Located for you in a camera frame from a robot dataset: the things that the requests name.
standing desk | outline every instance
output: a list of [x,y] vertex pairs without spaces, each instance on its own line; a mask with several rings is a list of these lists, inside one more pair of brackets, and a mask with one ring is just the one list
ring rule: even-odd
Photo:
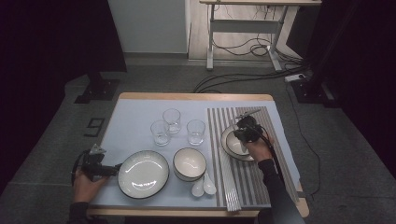
[[[320,6],[319,0],[200,0],[200,3],[211,6],[209,46],[206,55],[206,69],[213,69],[213,33],[256,33],[273,34],[274,39],[267,46],[268,54],[276,71],[282,71],[276,53],[276,45],[282,31],[283,22],[289,6]],[[246,20],[215,20],[215,5],[251,5],[251,6],[283,6],[278,21],[246,21]]]

power strip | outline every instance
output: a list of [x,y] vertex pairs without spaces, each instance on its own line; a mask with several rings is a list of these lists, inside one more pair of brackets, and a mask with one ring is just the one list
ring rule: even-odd
[[303,74],[297,74],[297,75],[285,77],[285,82],[291,82],[291,81],[303,80],[303,79],[305,79],[305,76]]

white ceramic spoon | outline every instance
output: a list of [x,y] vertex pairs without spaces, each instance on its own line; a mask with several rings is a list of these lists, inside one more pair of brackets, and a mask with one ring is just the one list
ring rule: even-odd
[[217,189],[216,186],[213,184],[212,180],[209,177],[208,173],[205,173],[204,178],[204,190],[207,194],[215,194]]
[[195,197],[201,197],[202,195],[204,195],[204,178],[203,177],[199,178],[195,182],[194,186],[192,186],[191,193]]

gray carpet floor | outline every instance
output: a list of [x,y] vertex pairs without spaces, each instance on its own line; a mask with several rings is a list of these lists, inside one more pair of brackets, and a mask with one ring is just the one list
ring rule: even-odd
[[[120,80],[112,101],[91,101],[85,105],[74,101],[89,80],[80,77],[70,81],[51,124],[1,195],[0,223],[66,222],[73,194],[70,187],[73,162],[82,150],[101,142],[121,92],[191,92],[210,75],[272,72],[270,67],[217,66],[207,72],[204,66],[196,65],[130,65],[127,74],[103,73],[104,78]],[[342,109],[297,103],[283,77],[212,89],[274,97],[306,194],[310,210],[304,219],[306,223],[396,223],[396,181]],[[87,128],[95,118],[105,119],[104,128],[97,137],[84,136],[96,133],[96,129]],[[108,217],[110,223],[124,223],[124,219]]]

desk leg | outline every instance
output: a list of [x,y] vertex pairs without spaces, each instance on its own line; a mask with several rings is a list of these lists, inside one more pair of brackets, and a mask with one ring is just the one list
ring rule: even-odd
[[288,6],[283,7],[282,15],[278,21],[277,28],[276,28],[276,33],[274,35],[273,42],[271,46],[268,46],[268,54],[270,55],[271,61],[274,65],[275,70],[282,71],[282,67],[280,66],[279,60],[278,60],[278,55],[276,53],[276,45],[277,41],[279,40],[280,37],[280,32],[282,31],[283,23],[285,21],[286,13],[288,12]]
[[211,5],[210,23],[209,23],[209,46],[206,54],[206,69],[213,70],[213,29],[212,22],[215,20],[215,5]]

